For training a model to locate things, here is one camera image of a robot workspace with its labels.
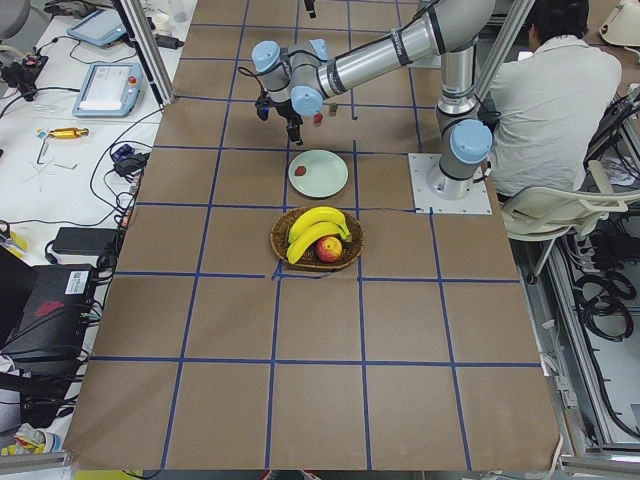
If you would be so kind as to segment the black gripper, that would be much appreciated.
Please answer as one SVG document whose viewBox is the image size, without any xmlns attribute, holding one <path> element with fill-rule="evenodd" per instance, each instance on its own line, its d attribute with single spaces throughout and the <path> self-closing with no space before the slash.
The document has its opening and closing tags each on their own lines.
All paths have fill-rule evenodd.
<svg viewBox="0 0 640 480">
<path fill-rule="evenodd" d="M 316 17 L 315 1 L 304 0 L 305 9 L 310 18 Z M 274 107 L 279 116 L 287 122 L 286 131 L 292 144 L 302 146 L 304 144 L 300 127 L 303 125 L 302 117 L 294 110 L 291 102 L 276 102 Z"/>
</svg>

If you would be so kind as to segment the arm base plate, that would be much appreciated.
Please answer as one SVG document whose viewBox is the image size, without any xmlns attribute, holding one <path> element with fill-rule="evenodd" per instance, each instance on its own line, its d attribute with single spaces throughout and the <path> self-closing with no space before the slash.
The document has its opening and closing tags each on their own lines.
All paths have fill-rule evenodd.
<svg viewBox="0 0 640 480">
<path fill-rule="evenodd" d="M 435 153 L 408 155 L 414 209 L 425 214 L 491 215 L 481 169 L 471 179 L 452 180 L 441 172 L 440 157 Z"/>
</svg>

